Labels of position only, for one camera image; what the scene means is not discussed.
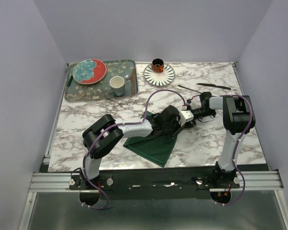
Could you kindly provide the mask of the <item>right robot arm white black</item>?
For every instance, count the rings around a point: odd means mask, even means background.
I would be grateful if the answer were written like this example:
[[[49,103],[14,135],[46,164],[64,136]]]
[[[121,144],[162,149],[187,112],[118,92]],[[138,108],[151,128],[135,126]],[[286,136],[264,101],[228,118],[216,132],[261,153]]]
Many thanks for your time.
[[[211,182],[215,187],[221,188],[228,183],[228,175],[225,172],[237,170],[238,158],[242,143],[246,134],[255,126],[255,115],[252,102],[247,95],[222,95],[212,96],[209,92],[200,94],[201,107],[186,111],[186,122],[200,118],[215,116],[216,110],[223,111],[223,125],[226,130],[226,138],[221,155],[216,162],[216,173],[212,174]]]

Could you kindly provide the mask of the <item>dark green cloth napkin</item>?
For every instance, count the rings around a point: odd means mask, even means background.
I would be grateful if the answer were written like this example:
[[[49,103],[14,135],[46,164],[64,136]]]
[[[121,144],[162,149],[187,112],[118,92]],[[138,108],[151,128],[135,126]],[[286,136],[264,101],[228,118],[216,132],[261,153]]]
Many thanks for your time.
[[[156,117],[158,120],[164,120],[164,122],[169,123],[179,118],[176,114],[171,116],[173,118],[169,120],[167,115],[148,112],[144,123],[133,125],[125,130],[124,138],[126,141],[123,144],[124,148],[160,167],[165,167],[176,144],[178,134],[173,137],[166,135],[151,136],[153,131],[151,120]]]

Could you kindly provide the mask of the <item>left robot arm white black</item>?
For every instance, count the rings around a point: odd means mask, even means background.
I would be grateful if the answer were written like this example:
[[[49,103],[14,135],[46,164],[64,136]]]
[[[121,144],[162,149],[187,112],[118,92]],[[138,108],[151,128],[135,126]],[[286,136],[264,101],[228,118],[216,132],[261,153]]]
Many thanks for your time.
[[[175,134],[186,124],[187,118],[183,111],[172,105],[160,113],[145,114],[143,118],[136,120],[116,120],[110,114],[102,116],[82,134],[88,153],[83,160],[81,185],[86,189],[96,186],[102,158],[108,155],[121,139]]]

